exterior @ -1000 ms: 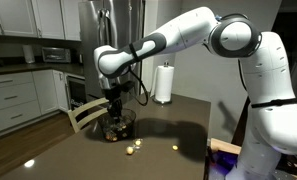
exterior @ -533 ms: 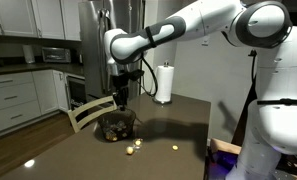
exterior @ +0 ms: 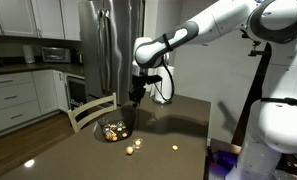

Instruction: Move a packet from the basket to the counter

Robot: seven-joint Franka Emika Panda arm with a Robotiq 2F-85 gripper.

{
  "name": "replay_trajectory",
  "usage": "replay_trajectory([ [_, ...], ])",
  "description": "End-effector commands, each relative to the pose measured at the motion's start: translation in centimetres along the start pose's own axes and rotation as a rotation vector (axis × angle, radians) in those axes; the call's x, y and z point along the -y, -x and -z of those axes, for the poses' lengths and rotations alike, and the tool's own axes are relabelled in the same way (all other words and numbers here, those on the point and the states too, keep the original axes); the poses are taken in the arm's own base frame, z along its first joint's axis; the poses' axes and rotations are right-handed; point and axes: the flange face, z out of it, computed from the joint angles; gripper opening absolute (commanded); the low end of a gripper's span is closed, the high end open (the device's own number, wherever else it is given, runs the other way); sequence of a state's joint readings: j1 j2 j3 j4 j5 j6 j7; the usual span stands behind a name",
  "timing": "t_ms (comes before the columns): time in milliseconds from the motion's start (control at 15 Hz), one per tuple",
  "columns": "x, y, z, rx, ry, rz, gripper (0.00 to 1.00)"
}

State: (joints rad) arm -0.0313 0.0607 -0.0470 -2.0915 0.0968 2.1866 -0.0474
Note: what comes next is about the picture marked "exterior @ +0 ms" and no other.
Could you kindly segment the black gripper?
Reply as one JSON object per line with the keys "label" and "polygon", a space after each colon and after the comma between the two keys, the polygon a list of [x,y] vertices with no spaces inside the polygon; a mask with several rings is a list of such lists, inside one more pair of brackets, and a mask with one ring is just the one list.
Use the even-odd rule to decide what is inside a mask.
{"label": "black gripper", "polygon": [[145,94],[145,85],[157,83],[162,80],[162,77],[159,75],[143,75],[143,76],[132,76],[132,89],[129,91],[129,99],[132,101],[132,107],[136,108],[138,103],[144,97]]}

